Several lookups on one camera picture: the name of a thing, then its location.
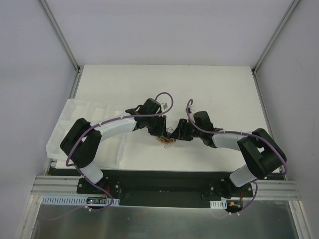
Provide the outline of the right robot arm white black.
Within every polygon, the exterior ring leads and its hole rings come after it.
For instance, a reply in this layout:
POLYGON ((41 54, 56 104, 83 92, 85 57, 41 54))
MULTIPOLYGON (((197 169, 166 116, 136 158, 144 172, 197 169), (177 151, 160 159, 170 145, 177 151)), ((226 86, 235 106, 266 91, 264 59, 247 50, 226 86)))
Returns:
POLYGON ((238 195, 246 184, 267 177, 287 162, 286 155, 263 128, 251 133, 226 133, 213 126, 206 111, 196 112, 193 120, 180 119, 171 137, 184 141, 200 138, 208 147, 241 152, 245 164, 214 187, 217 195, 227 199, 238 195))

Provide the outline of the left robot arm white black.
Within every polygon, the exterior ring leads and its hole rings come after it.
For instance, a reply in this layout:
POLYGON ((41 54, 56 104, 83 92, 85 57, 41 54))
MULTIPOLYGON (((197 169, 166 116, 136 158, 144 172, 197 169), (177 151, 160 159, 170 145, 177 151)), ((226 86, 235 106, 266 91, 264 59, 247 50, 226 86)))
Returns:
POLYGON ((60 143, 60 149, 67 156, 66 166, 74 166, 93 193, 103 192, 108 195, 103 172, 95 162, 100 143, 123 133, 151 129, 161 120, 166 120, 166 115, 161 110, 160 103, 152 98, 100 123, 79 118, 60 143))

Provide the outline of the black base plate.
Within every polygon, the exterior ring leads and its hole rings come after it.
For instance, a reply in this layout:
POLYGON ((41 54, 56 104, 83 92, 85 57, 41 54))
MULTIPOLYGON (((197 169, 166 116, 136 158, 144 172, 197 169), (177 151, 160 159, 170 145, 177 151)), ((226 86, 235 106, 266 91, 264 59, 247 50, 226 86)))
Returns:
POLYGON ((103 194, 107 190, 121 206, 209 208, 211 201, 253 196, 250 183, 230 184, 228 172, 174 172, 104 170, 94 187, 78 181, 78 194, 103 194))

